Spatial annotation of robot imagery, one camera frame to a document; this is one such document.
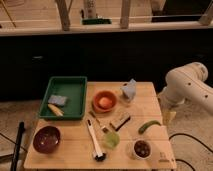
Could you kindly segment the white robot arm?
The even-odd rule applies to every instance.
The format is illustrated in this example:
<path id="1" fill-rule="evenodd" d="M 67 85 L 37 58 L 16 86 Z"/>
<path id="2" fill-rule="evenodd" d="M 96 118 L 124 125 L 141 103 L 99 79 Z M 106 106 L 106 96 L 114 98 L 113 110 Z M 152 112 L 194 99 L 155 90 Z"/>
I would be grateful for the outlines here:
<path id="1" fill-rule="evenodd" d="M 174 107 L 186 99 L 213 114 L 213 87 L 205 84 L 207 67 L 200 62 L 192 62 L 170 70 L 166 76 L 166 86 L 158 94 L 163 124 L 168 125 L 175 117 Z"/>

